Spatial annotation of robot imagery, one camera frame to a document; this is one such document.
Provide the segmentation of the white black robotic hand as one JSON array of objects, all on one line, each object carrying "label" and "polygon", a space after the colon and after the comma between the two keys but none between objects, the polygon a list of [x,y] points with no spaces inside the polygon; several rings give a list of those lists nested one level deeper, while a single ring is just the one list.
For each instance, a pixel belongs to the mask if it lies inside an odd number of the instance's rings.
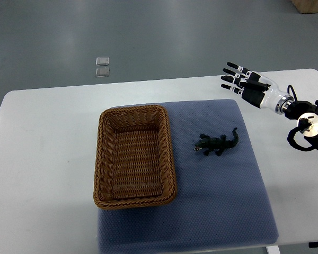
[{"label": "white black robotic hand", "polygon": [[249,104],[284,114],[288,105],[295,101],[291,94],[281,91],[276,82],[263,74],[232,62],[227,66],[223,69],[225,75],[220,77],[224,81],[221,87],[240,95]]}]

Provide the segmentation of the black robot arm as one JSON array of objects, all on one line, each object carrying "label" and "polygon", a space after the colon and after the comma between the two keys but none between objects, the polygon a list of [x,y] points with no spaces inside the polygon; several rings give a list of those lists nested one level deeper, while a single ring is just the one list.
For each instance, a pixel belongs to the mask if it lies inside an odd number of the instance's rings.
[{"label": "black robot arm", "polygon": [[[297,121],[296,127],[290,130],[287,137],[290,146],[303,152],[318,151],[318,100],[314,104],[307,101],[287,103],[283,113],[286,118]],[[298,132],[310,144],[309,147],[296,142],[295,135]]]}]

